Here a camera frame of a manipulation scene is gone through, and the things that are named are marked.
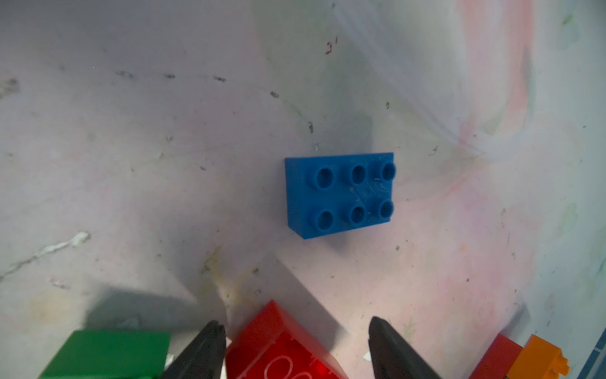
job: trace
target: lego brick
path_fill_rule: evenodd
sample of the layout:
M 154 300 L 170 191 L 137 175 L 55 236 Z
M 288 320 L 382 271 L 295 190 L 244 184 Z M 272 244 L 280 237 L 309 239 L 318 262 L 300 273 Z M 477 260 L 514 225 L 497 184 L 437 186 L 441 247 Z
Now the lego brick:
M 497 334 L 469 379 L 505 379 L 521 351 L 522 346 Z
M 77 330 L 39 378 L 156 378 L 164 371 L 169 342 L 169 333 Z
M 558 379 L 559 374 L 568 375 L 569 371 L 562 349 L 533 334 L 507 373 L 507 378 Z
M 286 158 L 288 226 L 308 239 L 387 223 L 393 153 Z
M 347 379 L 339 363 L 275 301 L 227 348 L 228 379 Z

